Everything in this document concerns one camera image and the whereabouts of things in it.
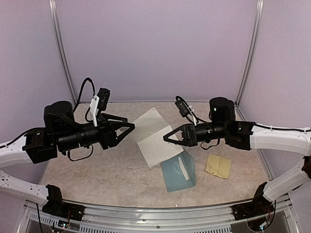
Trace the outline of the lined letter paper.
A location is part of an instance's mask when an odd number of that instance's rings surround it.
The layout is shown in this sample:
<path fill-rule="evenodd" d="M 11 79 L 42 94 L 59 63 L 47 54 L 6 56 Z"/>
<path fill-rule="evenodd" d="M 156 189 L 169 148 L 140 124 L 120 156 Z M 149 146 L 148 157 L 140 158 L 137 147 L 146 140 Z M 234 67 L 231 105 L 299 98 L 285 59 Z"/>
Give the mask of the lined letter paper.
<path fill-rule="evenodd" d="M 129 137 L 137 143 L 148 167 L 154 167 L 184 151 L 182 146 L 164 141 L 163 136 L 173 129 L 156 108 L 148 110 L 133 123 L 135 129 Z"/>

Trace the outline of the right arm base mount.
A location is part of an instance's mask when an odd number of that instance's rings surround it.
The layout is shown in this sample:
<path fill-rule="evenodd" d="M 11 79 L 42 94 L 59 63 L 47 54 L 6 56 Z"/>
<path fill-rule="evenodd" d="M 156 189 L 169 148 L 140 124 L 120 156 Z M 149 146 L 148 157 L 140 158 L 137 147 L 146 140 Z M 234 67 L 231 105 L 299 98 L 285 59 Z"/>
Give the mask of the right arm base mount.
<path fill-rule="evenodd" d="M 242 220 L 273 212 L 274 207 L 268 201 L 252 200 L 251 202 L 233 205 L 232 210 L 235 220 Z"/>

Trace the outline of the blue envelope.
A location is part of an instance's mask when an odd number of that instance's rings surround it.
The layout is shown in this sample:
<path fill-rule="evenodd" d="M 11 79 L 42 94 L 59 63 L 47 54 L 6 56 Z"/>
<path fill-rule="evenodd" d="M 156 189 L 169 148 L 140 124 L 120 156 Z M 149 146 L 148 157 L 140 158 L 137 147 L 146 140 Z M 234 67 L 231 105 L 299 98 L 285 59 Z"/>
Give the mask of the blue envelope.
<path fill-rule="evenodd" d="M 194 158 L 186 150 L 160 165 L 167 192 L 188 189 L 196 185 Z"/>

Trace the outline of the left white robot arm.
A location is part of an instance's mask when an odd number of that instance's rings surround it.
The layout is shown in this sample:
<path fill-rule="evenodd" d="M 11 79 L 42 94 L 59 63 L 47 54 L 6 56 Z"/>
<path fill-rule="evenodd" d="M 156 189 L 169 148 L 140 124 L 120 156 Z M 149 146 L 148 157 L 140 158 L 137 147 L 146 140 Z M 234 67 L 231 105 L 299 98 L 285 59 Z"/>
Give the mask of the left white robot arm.
<path fill-rule="evenodd" d="M 106 104 L 93 99 L 89 123 L 74 119 L 72 105 L 58 101 L 44 109 L 44 127 L 29 129 L 16 139 L 1 144 L 0 167 L 38 164 L 57 158 L 58 153 L 70 156 L 71 150 L 92 148 L 99 143 L 106 150 L 117 146 L 135 129 L 124 117 L 105 114 Z"/>

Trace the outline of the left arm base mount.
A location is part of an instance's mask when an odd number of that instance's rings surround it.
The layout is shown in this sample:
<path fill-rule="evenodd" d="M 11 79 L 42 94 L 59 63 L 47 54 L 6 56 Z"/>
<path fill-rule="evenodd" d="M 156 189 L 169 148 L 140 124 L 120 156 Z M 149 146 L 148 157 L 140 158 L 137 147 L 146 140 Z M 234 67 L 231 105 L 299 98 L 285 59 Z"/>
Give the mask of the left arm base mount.
<path fill-rule="evenodd" d="M 67 220 L 81 221 L 84 215 L 85 206 L 68 202 L 55 202 L 49 200 L 43 207 L 44 213 L 66 218 Z"/>

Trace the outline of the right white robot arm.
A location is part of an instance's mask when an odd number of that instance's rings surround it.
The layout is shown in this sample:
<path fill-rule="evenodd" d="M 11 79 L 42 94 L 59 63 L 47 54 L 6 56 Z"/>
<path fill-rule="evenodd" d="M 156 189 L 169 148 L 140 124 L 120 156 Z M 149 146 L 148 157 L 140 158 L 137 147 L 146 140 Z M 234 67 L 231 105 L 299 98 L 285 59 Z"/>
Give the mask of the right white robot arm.
<path fill-rule="evenodd" d="M 311 180 L 311 129 L 266 126 L 251 121 L 237 121 L 234 102 L 224 97 L 209 101 L 209 122 L 198 118 L 186 101 L 176 96 L 175 105 L 182 117 L 192 120 L 164 135 L 166 142 L 185 147 L 211 140 L 225 140 L 225 144 L 240 150 L 279 150 L 297 153 L 303 159 L 276 179 L 261 184 L 248 205 L 252 215 L 258 216 L 268 203 Z"/>

